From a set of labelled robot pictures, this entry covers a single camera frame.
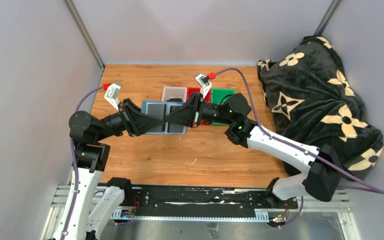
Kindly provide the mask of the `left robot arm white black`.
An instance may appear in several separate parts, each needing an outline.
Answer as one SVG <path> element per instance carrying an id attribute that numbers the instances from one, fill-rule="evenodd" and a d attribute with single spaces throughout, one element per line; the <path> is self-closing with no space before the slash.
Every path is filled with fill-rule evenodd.
<path id="1" fill-rule="evenodd" d="M 98 204 L 92 207 L 111 148 L 101 141 L 120 137 L 123 132 L 139 137 L 161 127 L 164 121 L 142 113 L 129 98 L 110 100 L 110 104 L 117 111 L 105 118 L 76 111 L 69 119 L 73 176 L 53 240 L 98 240 L 116 208 L 129 206 L 133 201 L 131 181 L 114 177 L 107 183 Z"/>

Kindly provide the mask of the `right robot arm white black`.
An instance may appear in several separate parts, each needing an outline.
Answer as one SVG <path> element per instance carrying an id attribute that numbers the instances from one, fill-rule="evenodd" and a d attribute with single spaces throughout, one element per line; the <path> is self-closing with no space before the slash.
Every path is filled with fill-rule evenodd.
<path id="1" fill-rule="evenodd" d="M 221 104 L 204 102 L 196 92 L 163 119 L 170 124 L 196 128 L 202 121 L 228 125 L 225 135 L 234 145 L 270 154 L 299 171 L 287 178 L 274 178 L 265 189 L 263 201 L 278 209 L 286 200 L 310 195 L 329 202 L 342 178 L 341 163 L 329 145 L 310 146 L 270 132 L 248 118 L 252 108 L 241 93 Z"/>

